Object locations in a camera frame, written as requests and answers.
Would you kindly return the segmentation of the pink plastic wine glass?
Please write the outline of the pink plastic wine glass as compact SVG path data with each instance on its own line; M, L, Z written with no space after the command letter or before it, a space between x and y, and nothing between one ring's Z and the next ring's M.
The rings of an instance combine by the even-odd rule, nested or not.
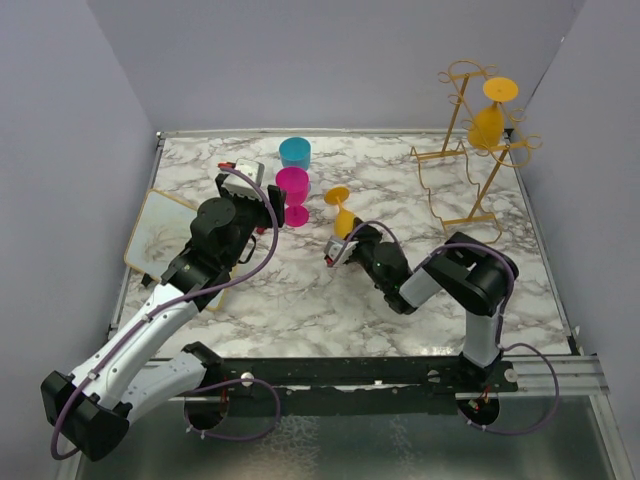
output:
M285 167L275 177L276 185L286 194L285 223L290 227L301 227L309 220L309 212L304 206L310 180L307 172L299 167Z

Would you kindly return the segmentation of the yellow wine glass front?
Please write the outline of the yellow wine glass front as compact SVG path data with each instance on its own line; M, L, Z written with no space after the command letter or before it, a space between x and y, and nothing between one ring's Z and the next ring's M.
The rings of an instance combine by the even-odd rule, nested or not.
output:
M337 206L338 214L334 221L334 234L340 239L347 237L354 228L356 215L345 208L345 202L350 196L350 190L344 186L330 189L324 196L324 202Z

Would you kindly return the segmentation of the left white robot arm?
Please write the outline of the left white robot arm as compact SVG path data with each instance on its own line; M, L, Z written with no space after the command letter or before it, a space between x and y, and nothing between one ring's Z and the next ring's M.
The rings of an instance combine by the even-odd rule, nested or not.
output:
M256 230L283 226L285 192L275 185L262 188L234 168L222 169L216 185L218 196L199 206L190 240L125 328L71 373L53 371L42 382L46 417L54 428L54 459L77 453L91 461L105 458L133 423L176 395L267 384L255 377L226 376L223 359L200 343L185 346L162 366L145 367L220 292L247 281L270 261L264 258L241 276L232 274L246 263L243 252Z

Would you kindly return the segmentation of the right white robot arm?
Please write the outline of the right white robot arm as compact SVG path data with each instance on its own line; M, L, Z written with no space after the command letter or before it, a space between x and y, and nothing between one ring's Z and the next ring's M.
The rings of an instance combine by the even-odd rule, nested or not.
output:
M410 315L446 292L466 314L461 383L481 391L494 381L504 310L519 276L510 257L457 232L411 268L397 242L384 241L379 229L364 222L345 237L331 261L358 264L397 314Z

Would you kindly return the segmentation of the blue plastic wine glass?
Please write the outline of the blue plastic wine glass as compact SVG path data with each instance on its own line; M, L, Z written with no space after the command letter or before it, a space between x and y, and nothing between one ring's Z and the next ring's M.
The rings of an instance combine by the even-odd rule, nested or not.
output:
M295 166L302 168L308 174L311 163L311 144L307 139L291 137L284 140L279 146L279 155L281 169Z

